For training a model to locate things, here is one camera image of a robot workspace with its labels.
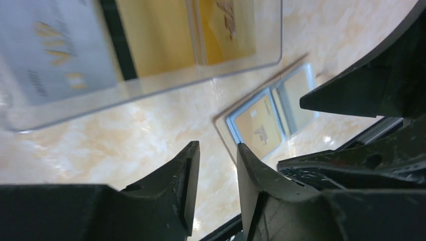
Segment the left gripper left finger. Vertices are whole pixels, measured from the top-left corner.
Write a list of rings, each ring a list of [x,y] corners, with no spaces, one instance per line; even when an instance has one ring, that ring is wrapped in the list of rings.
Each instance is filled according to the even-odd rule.
[[[200,147],[118,191],[103,184],[1,186],[1,240],[187,240]]]

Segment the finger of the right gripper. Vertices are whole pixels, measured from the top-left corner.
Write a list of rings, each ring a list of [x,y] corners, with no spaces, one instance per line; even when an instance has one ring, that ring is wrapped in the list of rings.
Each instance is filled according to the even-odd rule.
[[[348,158],[356,173],[337,171],[320,172],[323,179],[312,187],[324,188],[425,188],[425,116],[410,119],[398,131],[367,145],[348,149],[337,154]]]
[[[344,115],[425,115],[425,1],[371,52],[304,95],[303,109]]]

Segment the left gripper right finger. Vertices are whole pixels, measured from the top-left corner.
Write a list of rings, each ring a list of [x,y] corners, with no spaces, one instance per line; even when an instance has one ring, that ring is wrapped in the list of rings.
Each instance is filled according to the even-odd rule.
[[[425,240],[425,186],[366,172],[290,165],[286,178],[237,147],[246,240]]]

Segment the clear plastic card box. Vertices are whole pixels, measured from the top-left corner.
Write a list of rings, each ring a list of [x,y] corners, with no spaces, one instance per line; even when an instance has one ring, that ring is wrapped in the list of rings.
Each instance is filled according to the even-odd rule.
[[[282,15],[282,1],[1,1],[1,127],[276,65]]]

